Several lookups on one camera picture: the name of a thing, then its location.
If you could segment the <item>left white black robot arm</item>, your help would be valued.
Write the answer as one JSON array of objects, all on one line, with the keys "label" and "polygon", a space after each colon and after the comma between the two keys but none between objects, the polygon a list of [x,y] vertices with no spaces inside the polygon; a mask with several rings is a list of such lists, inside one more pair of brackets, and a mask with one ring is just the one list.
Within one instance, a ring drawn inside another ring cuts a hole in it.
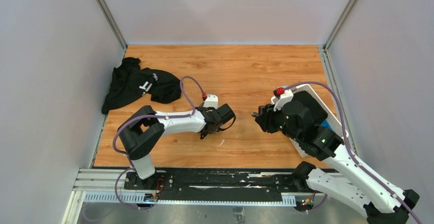
[{"label": "left white black robot arm", "polygon": [[236,120],[234,111],[228,104],[220,107],[194,107],[191,111],[163,113],[150,105],[139,109],[124,122],[114,140],[120,139],[128,159],[138,176],[142,188],[152,189],[157,183],[157,175],[150,152],[161,137],[184,132],[193,132],[204,139],[208,135],[224,131],[226,123]]}]

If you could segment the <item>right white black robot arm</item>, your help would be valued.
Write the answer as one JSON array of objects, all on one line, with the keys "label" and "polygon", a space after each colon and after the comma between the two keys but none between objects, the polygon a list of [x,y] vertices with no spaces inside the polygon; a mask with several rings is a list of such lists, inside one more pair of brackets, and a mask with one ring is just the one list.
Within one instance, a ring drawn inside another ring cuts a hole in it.
[{"label": "right white black robot arm", "polygon": [[344,142],[341,125],[319,99],[304,94],[291,101],[259,106],[252,114],[261,130],[281,132],[309,156],[344,176],[335,178],[308,162],[292,174],[296,190],[315,190],[360,213],[368,223],[406,223],[419,194],[392,184],[366,165]]}]

